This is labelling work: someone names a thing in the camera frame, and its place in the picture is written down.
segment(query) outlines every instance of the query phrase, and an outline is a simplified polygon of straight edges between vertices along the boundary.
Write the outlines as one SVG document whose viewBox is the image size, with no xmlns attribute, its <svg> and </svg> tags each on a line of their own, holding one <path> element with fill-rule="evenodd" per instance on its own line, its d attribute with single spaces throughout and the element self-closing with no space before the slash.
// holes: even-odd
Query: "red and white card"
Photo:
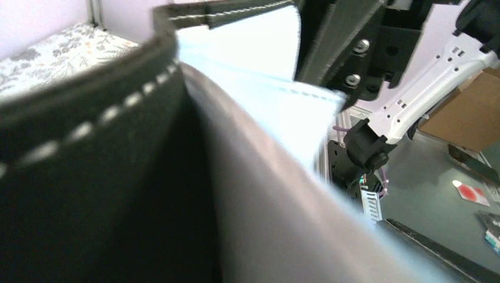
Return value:
<svg viewBox="0 0 500 283">
<path fill-rule="evenodd" d="M 457 180 L 454 180 L 452 183 L 460 193 L 462 199 L 489 206 L 489 202 L 480 188 L 468 186 Z"/>
</svg>

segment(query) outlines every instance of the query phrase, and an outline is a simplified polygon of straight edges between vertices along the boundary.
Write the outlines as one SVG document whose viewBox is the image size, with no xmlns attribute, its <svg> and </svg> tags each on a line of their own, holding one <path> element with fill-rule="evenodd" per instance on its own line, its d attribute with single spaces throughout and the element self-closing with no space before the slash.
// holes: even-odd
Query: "metal screw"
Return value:
<svg viewBox="0 0 500 283">
<path fill-rule="evenodd" d="M 361 81 L 361 77 L 356 74 L 348 75 L 346 78 L 346 84 L 355 87 Z"/>
<path fill-rule="evenodd" d="M 365 53 L 370 48 L 370 41 L 368 40 L 360 40 L 356 47 L 354 47 L 354 52 L 356 53 Z"/>
</svg>

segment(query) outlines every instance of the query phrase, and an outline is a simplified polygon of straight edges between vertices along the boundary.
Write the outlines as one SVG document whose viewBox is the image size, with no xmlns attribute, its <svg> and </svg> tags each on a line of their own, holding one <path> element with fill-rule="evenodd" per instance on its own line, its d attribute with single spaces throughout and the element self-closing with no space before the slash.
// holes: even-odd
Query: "white wall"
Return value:
<svg viewBox="0 0 500 283">
<path fill-rule="evenodd" d="M 112 34 L 134 42 L 153 35 L 151 9 L 169 0 L 101 0 L 103 25 Z"/>
<path fill-rule="evenodd" d="M 0 60 L 85 21 L 86 0 L 0 0 Z"/>
<path fill-rule="evenodd" d="M 424 33 L 420 37 L 420 42 L 400 84 L 391 90 L 385 85 L 381 88 L 377 100 L 359 101 L 356 106 L 373 112 L 377 108 L 383 107 L 391 97 L 396 95 L 401 86 L 411 80 L 443 47 L 448 35 L 455 30 L 455 21 L 458 15 L 468 2 L 469 0 L 464 0 L 459 6 L 434 5 L 427 18 Z"/>
</svg>

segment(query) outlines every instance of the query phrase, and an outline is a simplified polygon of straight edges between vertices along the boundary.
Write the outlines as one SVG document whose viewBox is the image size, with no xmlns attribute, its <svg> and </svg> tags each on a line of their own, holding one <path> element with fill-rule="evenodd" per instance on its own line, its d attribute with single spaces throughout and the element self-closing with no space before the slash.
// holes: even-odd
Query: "black felt fabric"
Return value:
<svg viewBox="0 0 500 283">
<path fill-rule="evenodd" d="M 174 4 L 157 9 L 169 14 L 177 28 L 198 25 L 216 28 L 290 5 L 295 5 L 294 0 L 232 0 Z"/>
<path fill-rule="evenodd" d="M 220 282 L 205 144 L 180 69 L 137 105 L 124 100 L 176 65 L 175 27 L 213 28 L 291 4 L 158 7 L 156 35 L 138 50 L 0 103 L 0 282 Z M 111 106 L 118 116 L 101 124 Z M 82 123 L 90 134 L 69 141 Z M 25 161 L 46 142 L 59 145 L 55 154 Z"/>
</svg>

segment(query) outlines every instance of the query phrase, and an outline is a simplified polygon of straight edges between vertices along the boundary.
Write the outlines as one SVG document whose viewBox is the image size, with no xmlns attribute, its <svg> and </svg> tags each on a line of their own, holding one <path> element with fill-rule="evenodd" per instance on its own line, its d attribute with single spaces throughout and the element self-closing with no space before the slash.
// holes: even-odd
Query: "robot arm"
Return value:
<svg viewBox="0 0 500 283">
<path fill-rule="evenodd" d="M 338 160 L 334 180 L 346 183 L 372 174 L 422 115 L 467 78 L 496 65 L 500 55 L 500 1 L 471 0 L 448 43 L 399 95 L 351 128 L 345 138 L 347 158 Z"/>
<path fill-rule="evenodd" d="M 450 34 L 448 43 L 434 60 L 387 105 L 369 116 L 369 127 L 379 137 L 384 136 L 386 143 L 396 144 L 444 96 L 498 60 L 494 51 L 484 53 L 481 48 L 481 42 L 465 33 Z"/>
</svg>

